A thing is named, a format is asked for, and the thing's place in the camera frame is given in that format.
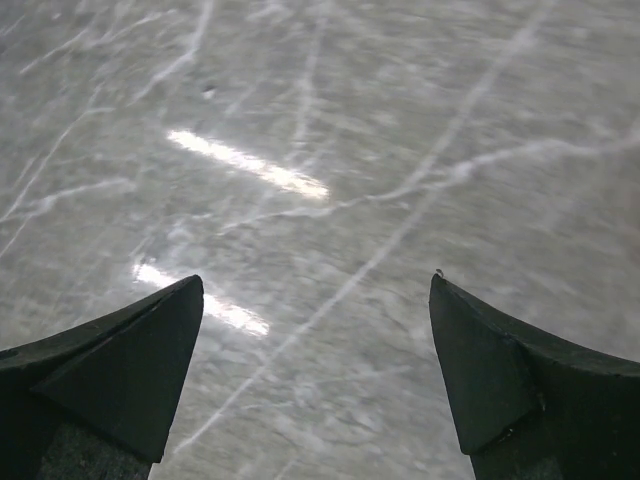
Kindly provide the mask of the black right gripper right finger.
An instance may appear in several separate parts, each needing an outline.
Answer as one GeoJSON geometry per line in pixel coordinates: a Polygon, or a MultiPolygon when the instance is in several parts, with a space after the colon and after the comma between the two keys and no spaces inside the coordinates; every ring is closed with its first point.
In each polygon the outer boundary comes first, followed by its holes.
{"type": "Polygon", "coordinates": [[[636,479],[639,365],[431,281],[435,348],[478,479],[636,479]]]}

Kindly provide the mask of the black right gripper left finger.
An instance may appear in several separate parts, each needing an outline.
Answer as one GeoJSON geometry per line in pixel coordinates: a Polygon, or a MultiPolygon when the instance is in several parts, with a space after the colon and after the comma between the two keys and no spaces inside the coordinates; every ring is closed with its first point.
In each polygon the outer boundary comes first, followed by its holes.
{"type": "Polygon", "coordinates": [[[148,478],[165,452],[203,310],[203,282],[192,275],[2,351],[2,478],[148,478]]]}

